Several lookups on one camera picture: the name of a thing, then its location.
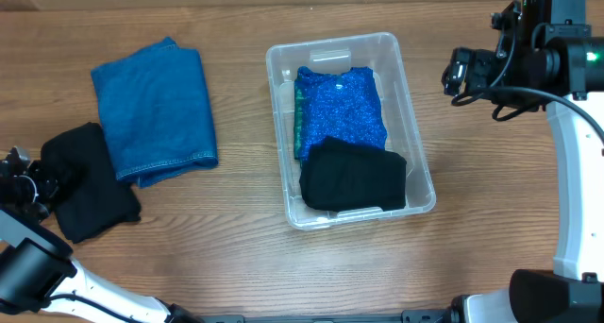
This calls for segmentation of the blue sequin garment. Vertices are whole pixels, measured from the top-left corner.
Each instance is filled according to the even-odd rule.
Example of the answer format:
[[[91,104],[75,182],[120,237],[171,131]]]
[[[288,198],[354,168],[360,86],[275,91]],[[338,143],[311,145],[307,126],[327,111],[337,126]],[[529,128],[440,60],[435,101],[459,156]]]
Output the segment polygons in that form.
[[[385,147],[387,129],[371,68],[353,67],[341,74],[316,73],[307,66],[297,70],[294,157],[305,161],[310,149],[327,137]]]

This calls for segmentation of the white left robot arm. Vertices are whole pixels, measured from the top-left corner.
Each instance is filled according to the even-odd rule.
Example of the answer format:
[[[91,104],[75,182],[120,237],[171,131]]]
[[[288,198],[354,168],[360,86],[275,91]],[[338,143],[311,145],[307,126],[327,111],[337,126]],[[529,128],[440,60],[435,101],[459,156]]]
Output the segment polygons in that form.
[[[45,311],[91,322],[195,322],[176,304],[137,295],[104,280],[72,257],[72,248],[40,222],[57,183],[14,146],[1,160],[1,312]]]

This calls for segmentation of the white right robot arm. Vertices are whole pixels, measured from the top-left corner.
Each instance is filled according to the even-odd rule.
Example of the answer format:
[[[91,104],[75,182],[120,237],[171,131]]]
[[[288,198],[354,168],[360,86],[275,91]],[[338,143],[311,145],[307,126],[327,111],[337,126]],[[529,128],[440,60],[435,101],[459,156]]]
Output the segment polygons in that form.
[[[507,288],[456,298],[450,322],[600,322],[603,319],[603,40],[505,37],[505,62],[459,47],[442,83],[455,106],[480,98],[513,114],[545,109],[559,182],[553,268],[518,269]]]

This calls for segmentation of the black cloth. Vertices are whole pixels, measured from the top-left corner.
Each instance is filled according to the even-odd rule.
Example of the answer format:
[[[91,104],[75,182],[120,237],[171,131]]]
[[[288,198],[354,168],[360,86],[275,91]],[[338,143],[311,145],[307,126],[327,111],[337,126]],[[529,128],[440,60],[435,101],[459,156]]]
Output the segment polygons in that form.
[[[131,186],[116,178],[99,124],[61,133],[42,146],[41,158],[59,184],[51,207],[72,243],[141,220],[141,204]]]
[[[407,161],[381,148],[327,137],[310,149],[299,185],[307,206],[344,212],[406,206]]]

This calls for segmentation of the blue denim cloth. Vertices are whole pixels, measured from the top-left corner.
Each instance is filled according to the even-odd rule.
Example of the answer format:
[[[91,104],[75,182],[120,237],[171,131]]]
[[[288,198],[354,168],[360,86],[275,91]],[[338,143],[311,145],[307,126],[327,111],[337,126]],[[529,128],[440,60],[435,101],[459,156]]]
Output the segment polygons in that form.
[[[116,178],[140,188],[218,165],[200,54],[172,38],[91,71]]]

